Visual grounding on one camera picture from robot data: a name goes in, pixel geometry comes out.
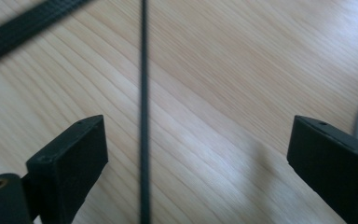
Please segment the wood grain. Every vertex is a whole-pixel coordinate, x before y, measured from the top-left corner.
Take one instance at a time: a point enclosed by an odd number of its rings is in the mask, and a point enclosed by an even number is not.
[[[0,0],[0,23],[39,0]],[[103,114],[75,223],[138,221],[139,1],[97,0],[0,60],[0,174]],[[295,114],[350,133],[358,1],[150,1],[154,223],[343,223],[287,164]]]

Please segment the black rod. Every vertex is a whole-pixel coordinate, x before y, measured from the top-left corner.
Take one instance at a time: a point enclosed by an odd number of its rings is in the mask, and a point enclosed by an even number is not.
[[[141,129],[140,129],[140,175],[141,175],[141,224],[151,223],[149,183],[149,108],[147,63],[147,0],[142,0],[141,14]]]

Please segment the black rubber belt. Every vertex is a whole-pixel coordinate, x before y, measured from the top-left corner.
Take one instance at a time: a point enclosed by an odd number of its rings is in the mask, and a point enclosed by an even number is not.
[[[48,0],[0,26],[0,58],[91,0]]]
[[[140,126],[140,223],[151,223],[149,181],[149,108],[147,60],[147,0],[142,0],[141,15],[141,126]]]

